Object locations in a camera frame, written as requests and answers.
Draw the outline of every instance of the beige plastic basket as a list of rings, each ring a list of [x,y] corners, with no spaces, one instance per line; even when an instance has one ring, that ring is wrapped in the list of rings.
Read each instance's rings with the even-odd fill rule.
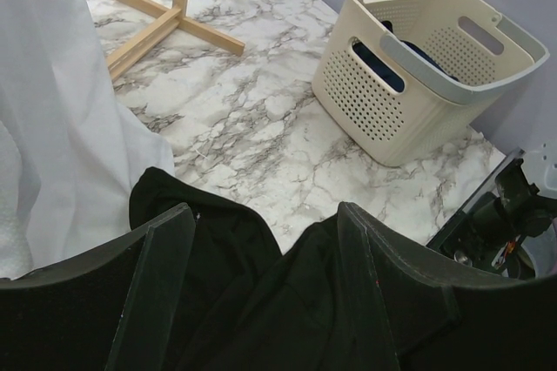
[[[354,52],[357,42],[402,78],[402,92]],[[398,166],[445,144],[548,57],[543,44],[482,0],[346,0],[312,88],[372,158]]]

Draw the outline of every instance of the wooden stand base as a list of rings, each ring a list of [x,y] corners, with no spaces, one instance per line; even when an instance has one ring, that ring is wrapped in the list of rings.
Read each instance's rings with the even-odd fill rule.
[[[106,58],[112,81],[118,79],[175,29],[186,31],[235,55],[240,56],[244,52],[244,43],[186,17],[187,0],[172,0],[171,9],[152,0],[117,1],[155,17],[156,20]]]

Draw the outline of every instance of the marble vein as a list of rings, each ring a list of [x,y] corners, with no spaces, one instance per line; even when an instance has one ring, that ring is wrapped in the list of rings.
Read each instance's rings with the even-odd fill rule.
[[[152,21],[88,4],[107,53]],[[245,41],[245,54],[175,31],[116,82],[117,99],[171,143],[180,179],[257,210],[283,251],[340,201],[426,243],[503,159],[470,128],[400,168],[361,151],[312,94],[337,16],[320,0],[189,0],[188,15]]]

